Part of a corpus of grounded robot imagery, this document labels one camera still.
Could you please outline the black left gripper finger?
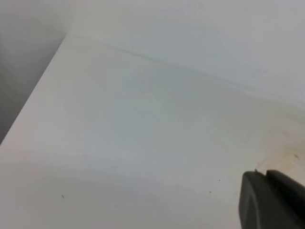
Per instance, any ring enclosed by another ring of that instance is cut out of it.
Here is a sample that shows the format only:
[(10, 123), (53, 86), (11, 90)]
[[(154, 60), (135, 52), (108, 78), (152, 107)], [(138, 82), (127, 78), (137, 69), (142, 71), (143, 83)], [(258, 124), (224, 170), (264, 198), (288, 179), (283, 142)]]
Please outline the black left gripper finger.
[(277, 170), (244, 172), (239, 218), (242, 229), (303, 229), (305, 187)]

